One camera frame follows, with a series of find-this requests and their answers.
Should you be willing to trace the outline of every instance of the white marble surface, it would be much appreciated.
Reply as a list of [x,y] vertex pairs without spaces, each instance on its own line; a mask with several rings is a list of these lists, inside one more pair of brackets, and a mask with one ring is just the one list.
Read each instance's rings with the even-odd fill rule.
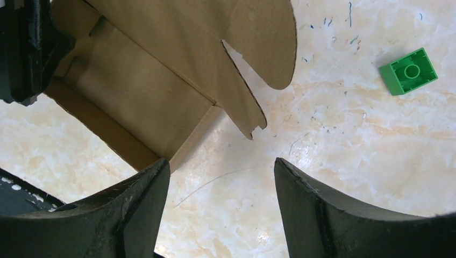
[[[165,256],[287,257],[277,156],[380,207],[421,216],[456,211],[456,3],[293,4],[293,83],[272,90],[234,54],[268,127],[249,141],[222,115],[172,175],[156,245]],[[439,80],[391,96],[377,68],[420,47]],[[134,173],[45,96],[27,109],[0,104],[0,131],[0,166],[67,202]]]

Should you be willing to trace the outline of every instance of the blue ink mark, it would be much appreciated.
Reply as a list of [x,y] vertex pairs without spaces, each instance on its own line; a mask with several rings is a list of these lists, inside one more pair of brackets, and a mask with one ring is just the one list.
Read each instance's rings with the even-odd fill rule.
[[356,38],[354,38],[352,41],[350,41],[350,45],[353,44],[357,39],[358,39],[359,35],[356,36]]
[[352,27],[352,2],[350,2],[350,28]]

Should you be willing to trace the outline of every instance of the brown cardboard box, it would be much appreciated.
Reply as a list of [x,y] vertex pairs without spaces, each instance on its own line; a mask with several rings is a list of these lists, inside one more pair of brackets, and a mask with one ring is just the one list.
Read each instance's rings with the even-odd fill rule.
[[296,60],[290,0],[54,0],[76,38],[46,94],[137,170],[172,170],[224,109],[243,134],[266,118],[228,55],[243,55],[274,89]]

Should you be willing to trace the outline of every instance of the green block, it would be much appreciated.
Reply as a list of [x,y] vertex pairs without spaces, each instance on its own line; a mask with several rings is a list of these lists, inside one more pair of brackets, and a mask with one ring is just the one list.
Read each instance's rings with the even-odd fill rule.
[[424,48],[380,67],[380,74],[393,96],[409,93],[438,79]]

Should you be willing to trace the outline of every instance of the cardboard box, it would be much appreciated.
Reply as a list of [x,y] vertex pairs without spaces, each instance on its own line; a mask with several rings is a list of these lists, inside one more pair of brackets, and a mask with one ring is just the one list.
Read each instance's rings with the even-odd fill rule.
[[53,0],[76,38],[46,94],[136,170],[160,157],[174,171],[224,109],[251,139],[266,118],[226,51],[274,89],[291,82],[290,0]]

